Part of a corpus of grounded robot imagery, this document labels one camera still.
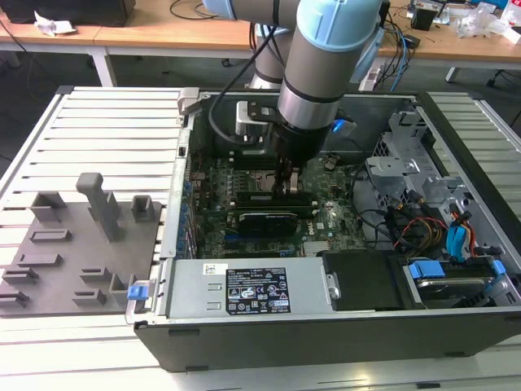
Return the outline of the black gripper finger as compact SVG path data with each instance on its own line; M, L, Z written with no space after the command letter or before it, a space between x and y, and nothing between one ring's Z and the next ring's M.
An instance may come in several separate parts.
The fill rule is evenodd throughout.
M300 179L302 173L303 169L299 166L291 168L290 176L288 179L288 192L292 196L302 191L302 183Z
M284 186L287 180L288 160L280 159L276 168L276 193L284 194Z

